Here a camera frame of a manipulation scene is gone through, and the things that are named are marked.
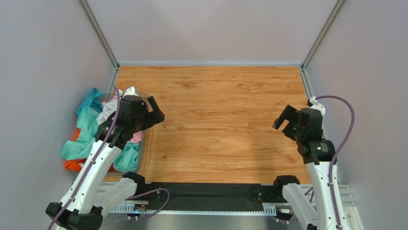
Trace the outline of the orange t shirt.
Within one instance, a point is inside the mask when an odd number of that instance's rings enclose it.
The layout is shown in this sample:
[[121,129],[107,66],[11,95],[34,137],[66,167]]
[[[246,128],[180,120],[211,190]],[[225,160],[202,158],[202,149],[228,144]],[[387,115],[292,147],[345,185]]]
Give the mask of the orange t shirt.
[[[75,136],[72,140],[77,140],[79,135],[80,135],[81,129],[77,128],[77,131],[75,133]],[[64,162],[64,169],[65,170],[72,170],[75,172],[80,172],[81,169],[83,168],[84,164],[86,162],[86,159],[77,159],[77,160],[65,160]],[[110,166],[108,169],[108,172],[113,172],[114,167],[113,164]]]

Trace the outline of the blue t shirt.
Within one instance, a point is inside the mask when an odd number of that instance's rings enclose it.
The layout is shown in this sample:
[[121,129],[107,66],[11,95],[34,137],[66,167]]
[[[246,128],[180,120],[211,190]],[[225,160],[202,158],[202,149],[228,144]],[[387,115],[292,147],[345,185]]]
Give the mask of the blue t shirt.
[[88,96],[83,100],[83,102],[76,109],[77,116],[80,116],[82,110],[85,107],[89,107],[99,113],[102,112],[102,103],[100,102],[99,98],[103,96],[104,96],[103,92],[101,92],[97,88],[93,88],[88,94]]

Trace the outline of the white t shirt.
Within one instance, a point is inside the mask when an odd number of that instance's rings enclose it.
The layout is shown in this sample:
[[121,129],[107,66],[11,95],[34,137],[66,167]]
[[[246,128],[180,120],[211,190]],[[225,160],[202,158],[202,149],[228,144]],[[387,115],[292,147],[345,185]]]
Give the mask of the white t shirt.
[[117,99],[111,99],[108,102],[102,103],[102,112],[96,118],[98,125],[105,122],[111,114],[114,114],[117,109]]

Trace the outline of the clear plastic bin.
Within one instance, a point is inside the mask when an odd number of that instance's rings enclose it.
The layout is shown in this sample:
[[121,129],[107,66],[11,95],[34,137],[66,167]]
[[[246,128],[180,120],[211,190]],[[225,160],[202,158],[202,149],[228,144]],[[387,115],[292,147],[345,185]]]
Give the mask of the clear plastic bin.
[[[115,95],[111,94],[104,94],[103,97],[99,98],[100,102],[106,102],[113,98]],[[118,156],[118,161],[113,162],[114,171],[108,172],[108,176],[119,176],[121,174],[127,173],[129,171],[138,172],[141,163],[142,163],[142,156],[144,152],[144,144],[146,140],[146,131],[142,131],[142,139],[140,142],[134,144],[127,142],[125,145],[125,149],[121,154]]]

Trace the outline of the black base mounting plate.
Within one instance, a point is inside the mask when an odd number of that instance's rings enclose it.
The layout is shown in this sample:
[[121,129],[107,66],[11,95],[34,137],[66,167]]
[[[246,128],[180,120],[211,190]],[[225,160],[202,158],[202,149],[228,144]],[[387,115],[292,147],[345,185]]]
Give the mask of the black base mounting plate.
[[170,193],[155,191],[134,200],[147,201],[148,209],[156,210],[169,196],[164,211],[261,211],[263,203],[287,202],[276,186],[265,184],[152,182],[138,189],[138,194],[159,188]]

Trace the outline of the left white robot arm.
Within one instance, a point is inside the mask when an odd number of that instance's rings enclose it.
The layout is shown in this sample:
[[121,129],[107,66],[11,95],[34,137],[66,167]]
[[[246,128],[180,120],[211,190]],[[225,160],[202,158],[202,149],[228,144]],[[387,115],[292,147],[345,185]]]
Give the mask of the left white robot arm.
[[67,230],[98,230],[115,207],[127,199],[146,195],[145,178],[125,173],[113,187],[98,195],[98,190],[114,160],[136,132],[147,130],[165,120],[153,96],[146,101],[125,95],[117,101],[116,111],[101,123],[88,158],[77,178],[60,199],[49,203],[46,214],[49,229],[57,224]]

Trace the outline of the teal t shirt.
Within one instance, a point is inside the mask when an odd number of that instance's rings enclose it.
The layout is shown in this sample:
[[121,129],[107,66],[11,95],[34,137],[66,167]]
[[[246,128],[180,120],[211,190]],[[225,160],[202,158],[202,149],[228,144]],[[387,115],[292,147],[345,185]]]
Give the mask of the teal t shirt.
[[77,128],[81,129],[77,140],[69,140],[64,144],[60,157],[64,160],[87,159],[95,141],[99,125],[96,118],[99,112],[89,107],[85,107],[77,121]]

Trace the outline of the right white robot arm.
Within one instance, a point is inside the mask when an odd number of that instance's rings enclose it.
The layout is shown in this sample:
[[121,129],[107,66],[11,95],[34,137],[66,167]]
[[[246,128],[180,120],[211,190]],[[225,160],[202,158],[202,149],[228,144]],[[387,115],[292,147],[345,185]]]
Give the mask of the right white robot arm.
[[294,140],[311,178],[315,204],[312,205],[294,175],[277,176],[273,185],[279,196],[291,206],[304,230],[349,230],[337,182],[335,148],[323,138],[323,115],[315,108],[297,110],[287,105],[274,121],[273,128],[283,129]]

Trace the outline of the pink t shirt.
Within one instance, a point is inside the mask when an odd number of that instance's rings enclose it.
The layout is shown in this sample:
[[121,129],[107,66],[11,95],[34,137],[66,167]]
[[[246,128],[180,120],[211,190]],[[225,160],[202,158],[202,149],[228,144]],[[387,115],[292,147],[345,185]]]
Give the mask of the pink t shirt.
[[130,143],[134,143],[134,144],[140,142],[141,139],[142,139],[142,134],[143,134],[142,131],[139,131],[139,132],[134,133],[134,134],[133,134],[133,137],[129,140],[129,142],[130,142]]

